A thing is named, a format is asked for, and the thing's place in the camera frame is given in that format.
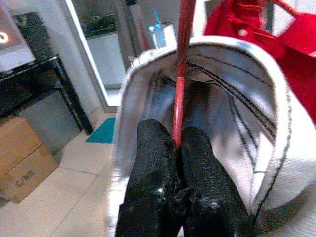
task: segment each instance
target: red bag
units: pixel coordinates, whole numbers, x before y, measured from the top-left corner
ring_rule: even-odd
[[[288,8],[295,20],[275,37],[261,28],[262,5],[256,0],[223,0],[208,18],[205,35],[239,38],[271,54],[316,124],[316,15]]]

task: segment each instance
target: table leg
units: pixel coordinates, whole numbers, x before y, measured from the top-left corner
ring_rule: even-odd
[[[65,102],[67,108],[69,109],[69,112],[70,112],[71,115],[73,116],[73,118],[74,118],[74,120],[75,120],[75,122],[76,122],[78,128],[80,129],[80,131],[82,131],[82,130],[83,130],[83,127],[81,126],[81,123],[80,123],[80,121],[79,121],[77,115],[74,113],[74,110],[71,108],[71,105],[69,104],[69,101],[68,101],[68,99],[66,98],[66,96],[65,96],[65,94],[64,94],[64,90],[61,89],[61,88],[56,88],[56,89],[54,89],[54,90],[56,90],[56,91],[59,92],[59,94],[60,94],[60,96],[63,98],[63,100],[64,100],[64,102]]]
[[[73,85],[70,82],[70,79],[63,67],[63,64],[60,60],[60,58],[57,59],[58,63],[57,63],[57,67],[55,68],[55,72],[59,77],[59,80],[86,132],[87,135],[90,135],[93,132],[93,128],[91,126],[91,123],[88,119],[87,114],[85,113],[85,111],[83,110],[81,103],[79,101],[79,98],[74,90]]]

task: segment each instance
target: white bag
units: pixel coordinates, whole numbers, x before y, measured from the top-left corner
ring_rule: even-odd
[[[172,131],[176,62],[175,48],[146,51],[127,72],[115,128],[111,226],[135,160],[138,122],[156,119]],[[209,136],[256,234],[316,236],[316,131],[275,60],[245,41],[198,37],[186,79],[183,126]]]

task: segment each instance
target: teal mat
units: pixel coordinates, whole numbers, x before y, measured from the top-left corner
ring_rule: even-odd
[[[114,122],[115,118],[108,118],[105,120],[103,124],[91,134],[86,142],[112,143]]]

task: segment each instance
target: beige floor tile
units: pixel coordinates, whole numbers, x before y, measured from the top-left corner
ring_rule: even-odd
[[[82,132],[55,157],[60,161],[60,167],[99,174],[108,165],[112,144],[86,142],[88,136]]]
[[[98,176],[53,237],[104,237],[109,178]]]
[[[21,203],[1,201],[0,237],[47,237],[82,197],[96,175],[57,168]]]
[[[100,126],[106,119],[113,118],[116,113],[105,113],[103,108],[99,106],[95,111],[93,111],[88,117],[94,129]]]
[[[109,152],[109,160],[108,163],[102,168],[101,172],[99,175],[102,176],[110,176],[111,174],[111,160],[112,160],[112,152],[113,152],[113,146],[111,147],[111,150]]]

